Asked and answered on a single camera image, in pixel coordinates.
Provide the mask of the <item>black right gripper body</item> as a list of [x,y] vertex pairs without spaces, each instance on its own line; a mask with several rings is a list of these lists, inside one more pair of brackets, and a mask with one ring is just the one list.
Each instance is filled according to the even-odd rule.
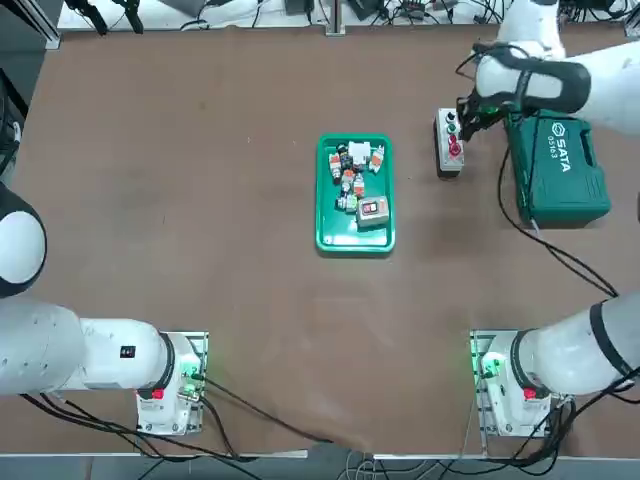
[[464,121],[466,123],[496,123],[505,117],[499,107],[483,104],[480,98],[469,96],[466,100]]

